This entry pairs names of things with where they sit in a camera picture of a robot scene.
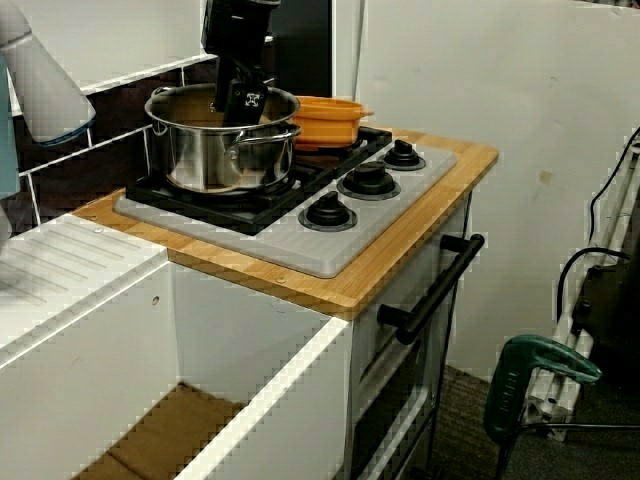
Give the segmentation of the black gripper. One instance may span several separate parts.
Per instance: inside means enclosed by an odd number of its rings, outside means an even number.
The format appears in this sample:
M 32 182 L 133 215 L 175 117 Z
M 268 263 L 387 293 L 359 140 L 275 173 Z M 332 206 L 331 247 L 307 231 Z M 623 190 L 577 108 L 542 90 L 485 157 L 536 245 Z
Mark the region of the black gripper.
M 218 54 L 216 81 L 211 84 L 210 108 L 224 112 L 224 125 L 256 125 L 264 111 L 267 86 L 260 63 L 227 54 Z M 232 80 L 226 98 L 226 83 Z

